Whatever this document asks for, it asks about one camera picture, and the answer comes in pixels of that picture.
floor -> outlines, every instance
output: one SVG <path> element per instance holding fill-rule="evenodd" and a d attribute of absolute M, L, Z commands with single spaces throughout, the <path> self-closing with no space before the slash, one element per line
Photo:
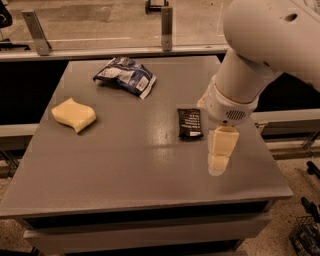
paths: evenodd
<path fill-rule="evenodd" d="M 170 0 L 174 8 L 174 44 L 224 44 L 221 20 L 231 1 Z M 144 0 L 9 0 L 7 8 L 13 16 L 13 25 L 2 29 L 1 35 L 14 43 L 32 46 L 21 10 L 34 9 L 55 50 L 160 46 L 160 15 L 146 15 L 144 4 Z M 246 250 L 249 256 L 295 255 L 288 237 L 296 218 L 306 215 L 300 198 L 320 203 L 320 181 L 306 172 L 306 162 L 312 160 L 320 166 L 320 158 L 318 154 L 315 158 L 305 152 L 301 154 L 301 144 L 298 140 L 267 143 L 276 159 L 285 159 L 276 161 L 294 196 L 277 202 L 271 210 L 272 222 L 258 237 L 241 245 L 239 250 Z M 318 145 L 313 149 L 320 151 Z M 298 151 L 299 158 L 292 154 Z M 6 164 L 0 162 L 0 173 L 5 168 Z M 10 179 L 0 179 L 0 201 L 10 183 Z M 30 251 L 30 245 L 22 238 L 23 232 L 15 221 L 0 220 L 0 250 Z"/>
<path fill-rule="evenodd" d="M 231 1 L 170 0 L 173 44 L 225 44 L 221 21 Z M 151 3 L 163 5 L 163 0 Z M 1 32 L 13 43 L 33 47 L 21 11 L 35 10 L 54 50 L 161 46 L 161 15 L 147 15 L 145 0 L 10 0 L 7 9 L 13 24 Z"/>
<path fill-rule="evenodd" d="M 320 166 L 320 142 L 314 144 L 312 157 L 302 149 L 302 141 L 298 139 L 267 142 L 267 146 L 275 159 L 287 158 L 276 161 L 294 196 L 289 200 L 278 201 L 271 209 L 271 223 L 256 238 L 245 240 L 239 250 L 247 251 L 249 256 L 293 256 L 295 252 L 289 241 L 290 232 L 296 225 L 297 217 L 307 216 L 300 203 L 301 197 L 320 203 L 320 180 L 306 171 L 307 161 Z M 6 164 L 0 162 L 0 167 L 6 168 Z M 10 179 L 0 179 L 0 201 L 10 182 Z M 0 250 L 31 251 L 30 245 L 23 240 L 24 230 L 18 223 L 1 220 L 0 230 Z"/>

